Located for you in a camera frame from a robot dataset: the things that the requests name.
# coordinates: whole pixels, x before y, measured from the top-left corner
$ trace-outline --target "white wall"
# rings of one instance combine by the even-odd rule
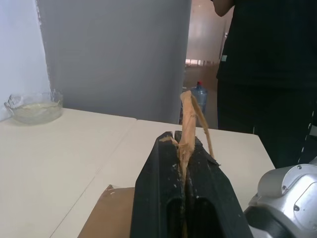
[[[224,32],[228,32],[233,10],[219,17],[210,0],[193,0],[189,24],[187,59],[219,61]]]
[[[0,0],[0,120],[12,93],[50,89],[34,0]]]

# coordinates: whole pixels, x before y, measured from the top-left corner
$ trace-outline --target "person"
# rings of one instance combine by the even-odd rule
[[[276,168],[308,163],[302,159],[317,99],[317,0],[213,4],[219,16],[234,6],[217,73],[218,128],[257,134]]]

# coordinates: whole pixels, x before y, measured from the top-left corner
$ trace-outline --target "black shirt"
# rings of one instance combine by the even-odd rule
[[[317,0],[236,0],[217,77],[317,87]]]

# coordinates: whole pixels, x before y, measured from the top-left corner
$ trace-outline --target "white table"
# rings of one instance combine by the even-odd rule
[[[103,168],[87,187],[52,238],[76,238],[89,217],[99,196],[109,184],[134,186],[155,139],[165,131],[181,130],[181,126],[137,121],[104,163]],[[274,169],[260,139],[251,134],[210,130],[215,158],[230,179],[242,209],[257,192],[263,174]],[[201,128],[196,136],[207,150],[206,136]]]
[[[70,109],[43,125],[0,122],[0,237],[49,238],[134,123]]]

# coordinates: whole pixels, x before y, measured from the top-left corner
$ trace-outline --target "gray wall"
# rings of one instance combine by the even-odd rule
[[[177,122],[190,0],[38,0],[65,107]]]

